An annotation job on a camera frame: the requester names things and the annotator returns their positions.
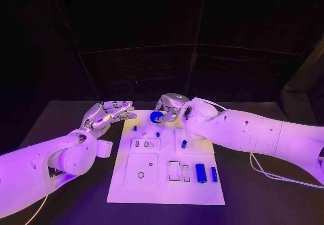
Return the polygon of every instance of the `white robotic arm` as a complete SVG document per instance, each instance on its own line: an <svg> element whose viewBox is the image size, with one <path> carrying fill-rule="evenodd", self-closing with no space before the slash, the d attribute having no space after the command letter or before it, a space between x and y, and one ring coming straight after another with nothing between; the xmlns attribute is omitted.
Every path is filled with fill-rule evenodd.
<svg viewBox="0 0 324 225"><path fill-rule="evenodd" d="M174 112L179 112L187 134L195 139L208 139L229 149L281 158L297 164L324 184L324 127L272 120L226 109L199 98L183 102L183 97L177 96L182 95L163 95L163 104L159 105L176 108ZM218 111L213 105L221 107L222 111Z"/></svg>
<svg viewBox="0 0 324 225"><path fill-rule="evenodd" d="M95 157L110 157L113 143L98 138L113 122L134 119L133 102L97 103L81 128L66 136L0 156L0 218L48 196L68 181L85 174Z"/></svg>

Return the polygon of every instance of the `black backdrop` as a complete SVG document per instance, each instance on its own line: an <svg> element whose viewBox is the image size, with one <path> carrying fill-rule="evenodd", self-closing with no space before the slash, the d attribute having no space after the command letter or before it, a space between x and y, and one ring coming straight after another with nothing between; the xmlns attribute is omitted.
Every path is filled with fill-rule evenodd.
<svg viewBox="0 0 324 225"><path fill-rule="evenodd" d="M49 100L277 101L324 28L323 3L3 3L0 154Z"/></svg>

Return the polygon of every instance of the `blue object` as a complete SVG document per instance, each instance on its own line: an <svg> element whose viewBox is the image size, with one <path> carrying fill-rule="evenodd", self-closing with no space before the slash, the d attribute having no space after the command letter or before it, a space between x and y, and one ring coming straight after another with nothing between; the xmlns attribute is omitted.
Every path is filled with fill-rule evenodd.
<svg viewBox="0 0 324 225"><path fill-rule="evenodd" d="M218 182L218 174L216 174L216 168L212 167L212 174L213 174L213 182Z"/></svg>
<svg viewBox="0 0 324 225"><path fill-rule="evenodd" d="M156 119L157 119L159 117L161 117L161 116L163 116L163 113L154 111L154 112L150 114L151 122L153 122L153 123L161 123L161 122L157 122L157 121L156 121Z"/></svg>
<svg viewBox="0 0 324 225"><path fill-rule="evenodd" d="M202 163L196 164L196 174L197 174L197 182L200 184L208 183L206 170L205 165Z"/></svg>
<svg viewBox="0 0 324 225"><path fill-rule="evenodd" d="M183 148L183 149L186 148L186 145L187 145L187 141L183 140L183 144L182 144L182 148Z"/></svg>

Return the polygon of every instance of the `blue battery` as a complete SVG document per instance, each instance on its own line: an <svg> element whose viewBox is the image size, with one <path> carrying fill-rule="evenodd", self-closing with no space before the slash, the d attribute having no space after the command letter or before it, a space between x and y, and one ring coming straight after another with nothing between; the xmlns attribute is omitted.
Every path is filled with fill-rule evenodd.
<svg viewBox="0 0 324 225"><path fill-rule="evenodd" d="M216 168L212 167L213 182L218 182Z"/></svg>
<svg viewBox="0 0 324 225"><path fill-rule="evenodd" d="M187 145L187 141L183 140L183 144L182 144L182 148L183 148L183 149L186 148L186 145Z"/></svg>
<svg viewBox="0 0 324 225"><path fill-rule="evenodd" d="M200 184L208 182L205 165L202 163L196 164L196 174L197 174L197 182Z"/></svg>

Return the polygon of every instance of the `table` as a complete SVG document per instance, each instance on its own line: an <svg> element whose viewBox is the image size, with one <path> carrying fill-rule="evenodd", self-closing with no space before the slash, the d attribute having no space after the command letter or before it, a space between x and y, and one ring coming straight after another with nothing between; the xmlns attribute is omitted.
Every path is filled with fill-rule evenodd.
<svg viewBox="0 0 324 225"><path fill-rule="evenodd" d="M61 137L77 129L94 103L51 101L20 147ZM229 109L287 120L272 102L219 104ZM134 106L138 110L151 110L156 102L134 102ZM87 174L49 195L30 225L317 225L324 223L324 190L267 178L251 168L248 153L218 145L215 145L215 156L226 206L107 203L121 131L123 122L114 123L101 137L114 142L111 157L97 158ZM271 173L314 182L307 172L291 163L255 155L264 169ZM0 219L0 224L23 225L42 202L43 200Z"/></svg>

